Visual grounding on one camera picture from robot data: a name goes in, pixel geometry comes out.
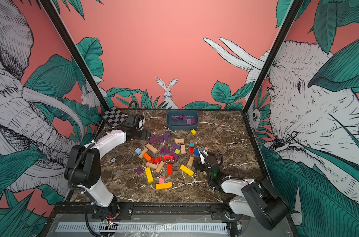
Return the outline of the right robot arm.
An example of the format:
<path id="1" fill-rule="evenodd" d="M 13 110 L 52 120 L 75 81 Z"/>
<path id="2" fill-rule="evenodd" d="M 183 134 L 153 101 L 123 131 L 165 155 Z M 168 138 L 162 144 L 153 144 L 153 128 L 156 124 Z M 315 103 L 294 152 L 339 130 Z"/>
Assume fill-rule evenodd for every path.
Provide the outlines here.
<path id="1" fill-rule="evenodd" d="M 207 174 L 209 188 L 234 196 L 223 203 L 222 213 L 227 219 L 253 217 L 270 231 L 290 213 L 289 204 L 267 178 L 243 179 L 225 174 L 221 168 L 223 156 L 220 151 L 219 159 L 204 147 L 197 149 L 195 154 L 200 160 L 194 163 L 194 167 Z"/>

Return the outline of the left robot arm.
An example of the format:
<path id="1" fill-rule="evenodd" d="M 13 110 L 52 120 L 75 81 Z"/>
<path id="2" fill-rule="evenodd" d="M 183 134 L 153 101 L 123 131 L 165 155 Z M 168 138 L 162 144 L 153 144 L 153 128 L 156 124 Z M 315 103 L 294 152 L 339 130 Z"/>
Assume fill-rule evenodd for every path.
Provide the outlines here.
<path id="1" fill-rule="evenodd" d="M 143 128 L 144 122 L 144 116 L 126 115 L 123 122 L 103 130 L 90 143 L 72 147 L 64 177 L 70 190 L 79 190 L 90 199 L 93 219 L 112 222 L 120 215 L 116 196 L 101 179 L 100 160 L 127 141 L 149 140 L 151 132 Z"/>

